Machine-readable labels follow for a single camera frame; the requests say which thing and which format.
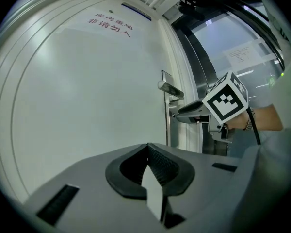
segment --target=black and white cube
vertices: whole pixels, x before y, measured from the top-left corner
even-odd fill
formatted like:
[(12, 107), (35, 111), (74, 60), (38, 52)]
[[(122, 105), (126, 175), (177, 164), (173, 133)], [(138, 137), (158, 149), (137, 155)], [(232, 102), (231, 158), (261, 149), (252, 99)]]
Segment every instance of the black and white cube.
[(220, 124), (248, 108), (248, 91), (237, 76), (229, 71), (202, 101)]

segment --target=bracelet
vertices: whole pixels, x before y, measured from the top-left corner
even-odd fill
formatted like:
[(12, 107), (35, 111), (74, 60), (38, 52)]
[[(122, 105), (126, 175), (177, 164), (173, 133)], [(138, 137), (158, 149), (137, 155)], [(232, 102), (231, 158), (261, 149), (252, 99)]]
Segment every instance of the bracelet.
[[(256, 119), (256, 114), (255, 114), (254, 110), (251, 109), (251, 108), (250, 108), (250, 110), (251, 110), (251, 113), (252, 113), (253, 119)], [(246, 130), (252, 130), (252, 122), (251, 122), (251, 120), (250, 120), (250, 117), (249, 117), (249, 119), (248, 119), (247, 126), (246, 126), (246, 128), (245, 128), (244, 130), (245, 130), (245, 131), (246, 131)]]

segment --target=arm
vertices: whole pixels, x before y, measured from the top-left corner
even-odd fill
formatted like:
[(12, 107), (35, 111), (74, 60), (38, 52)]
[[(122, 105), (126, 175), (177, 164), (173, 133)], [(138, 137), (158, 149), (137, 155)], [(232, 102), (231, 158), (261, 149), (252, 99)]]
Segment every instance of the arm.
[[(280, 131), (283, 129), (280, 118), (273, 105), (263, 108), (254, 109), (256, 114), (255, 123), (257, 130)], [(226, 124), (229, 129), (245, 129), (249, 120), (249, 115), (246, 111), (242, 112), (235, 118), (228, 121)]]

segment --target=silver door handle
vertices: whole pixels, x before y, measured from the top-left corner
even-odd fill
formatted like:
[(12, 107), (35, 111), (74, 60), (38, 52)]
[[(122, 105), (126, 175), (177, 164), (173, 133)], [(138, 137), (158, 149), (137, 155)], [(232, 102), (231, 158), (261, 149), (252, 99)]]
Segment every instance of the silver door handle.
[(172, 96), (177, 97), (178, 99), (172, 100), (170, 102), (176, 102), (184, 99), (184, 93), (179, 89), (175, 88), (171, 84), (167, 83), (166, 81), (159, 81), (158, 88), (161, 91), (164, 91)]

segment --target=black cable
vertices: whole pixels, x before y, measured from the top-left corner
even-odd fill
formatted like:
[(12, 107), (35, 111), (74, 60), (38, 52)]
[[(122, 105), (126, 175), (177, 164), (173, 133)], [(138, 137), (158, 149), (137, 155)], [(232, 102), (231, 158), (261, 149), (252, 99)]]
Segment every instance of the black cable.
[(248, 106), (247, 113), (249, 115), (249, 118), (250, 118), (250, 121), (251, 121), (251, 124), (252, 124), (254, 135), (256, 136), (257, 144), (261, 145), (261, 141), (260, 141), (259, 133), (258, 133), (258, 130), (257, 130), (256, 122), (254, 121), (253, 115), (251, 113), (250, 106)]

